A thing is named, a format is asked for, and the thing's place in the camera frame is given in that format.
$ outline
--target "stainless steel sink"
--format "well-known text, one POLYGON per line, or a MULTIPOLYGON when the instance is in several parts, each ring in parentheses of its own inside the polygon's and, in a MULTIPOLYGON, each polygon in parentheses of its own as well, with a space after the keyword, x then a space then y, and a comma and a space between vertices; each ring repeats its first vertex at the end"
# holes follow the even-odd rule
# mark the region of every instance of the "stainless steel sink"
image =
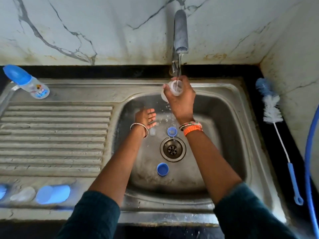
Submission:
MULTIPOLYGON (((0 183, 10 193, 0 201, 0 219, 61 220, 108 162, 141 107, 157 113, 155 135, 144 139, 121 205, 120 223, 142 225, 217 225, 214 205, 205 189, 187 140, 161 97, 168 80, 42 79, 50 95, 35 100, 9 84, 0 96, 0 183), (165 162, 169 173, 157 174, 165 162), (67 183, 63 203, 13 203, 10 195, 26 186, 67 183)), ((239 80, 193 80, 194 117, 224 158, 251 190, 279 218, 279 200, 262 150, 249 102, 239 80)))

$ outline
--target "faucet spout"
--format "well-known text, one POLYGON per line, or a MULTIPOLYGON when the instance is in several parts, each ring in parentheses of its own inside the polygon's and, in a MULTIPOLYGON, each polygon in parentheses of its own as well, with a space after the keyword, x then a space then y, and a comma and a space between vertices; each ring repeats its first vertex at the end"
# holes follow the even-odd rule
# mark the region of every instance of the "faucet spout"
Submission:
POLYGON ((187 20, 184 10, 178 10, 174 18, 172 75, 177 76, 179 54, 188 53, 187 20))

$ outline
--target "sleeve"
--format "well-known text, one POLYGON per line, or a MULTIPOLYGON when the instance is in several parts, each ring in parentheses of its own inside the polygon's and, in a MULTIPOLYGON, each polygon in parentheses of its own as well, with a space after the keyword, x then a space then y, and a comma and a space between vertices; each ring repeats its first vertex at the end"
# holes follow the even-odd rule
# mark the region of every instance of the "sleeve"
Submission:
POLYGON ((226 239, 296 239, 254 195, 245 183, 237 185, 215 207, 215 215, 226 239))
POLYGON ((97 191, 86 191, 62 226, 57 239, 112 239, 120 208, 117 203, 97 191))

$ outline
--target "bangle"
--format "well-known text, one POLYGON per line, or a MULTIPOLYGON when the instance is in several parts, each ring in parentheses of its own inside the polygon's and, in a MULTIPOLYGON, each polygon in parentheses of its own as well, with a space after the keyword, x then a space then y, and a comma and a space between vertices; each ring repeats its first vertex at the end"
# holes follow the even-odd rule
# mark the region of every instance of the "bangle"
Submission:
POLYGON ((200 130, 203 131, 202 126, 199 125, 190 125, 187 128, 184 129, 184 135, 186 136, 188 133, 195 131, 195 130, 200 130))
POLYGON ((147 136, 148 136, 148 129, 147 129, 147 127, 146 127, 144 124, 141 124, 141 123, 138 123, 138 122, 134 122, 134 123, 131 125, 130 130, 132 130, 132 127, 133 127, 134 125, 141 125, 142 127, 144 127, 145 133, 146 133, 146 135, 145 135, 144 138, 147 138, 147 136))
POLYGON ((186 122, 186 123, 180 125, 179 130, 183 131, 184 128, 186 128, 188 126, 192 126, 192 125, 198 125, 202 128, 202 125, 200 124, 200 122, 186 122))

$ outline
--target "white brush stem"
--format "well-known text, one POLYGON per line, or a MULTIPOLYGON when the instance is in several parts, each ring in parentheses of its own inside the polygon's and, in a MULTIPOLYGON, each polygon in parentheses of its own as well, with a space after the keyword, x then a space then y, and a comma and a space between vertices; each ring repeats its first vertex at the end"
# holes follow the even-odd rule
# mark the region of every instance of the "white brush stem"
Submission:
POLYGON ((290 162, 290 159, 289 159, 289 156, 288 156, 287 150, 286 150, 286 148, 285 148, 285 146, 284 146, 284 143, 283 143, 283 142, 282 142, 282 140, 281 140, 281 136, 280 136, 280 134, 279 134, 279 132, 278 132, 278 129, 277 129, 276 123, 273 123, 273 125, 275 126, 275 129, 276 129, 277 135, 278 135, 279 140, 280 140, 280 142, 281 142, 281 146, 282 146, 282 148, 283 148, 283 149, 284 149, 284 151, 285 151, 285 154, 286 154, 287 160, 288 160, 288 162, 290 162))

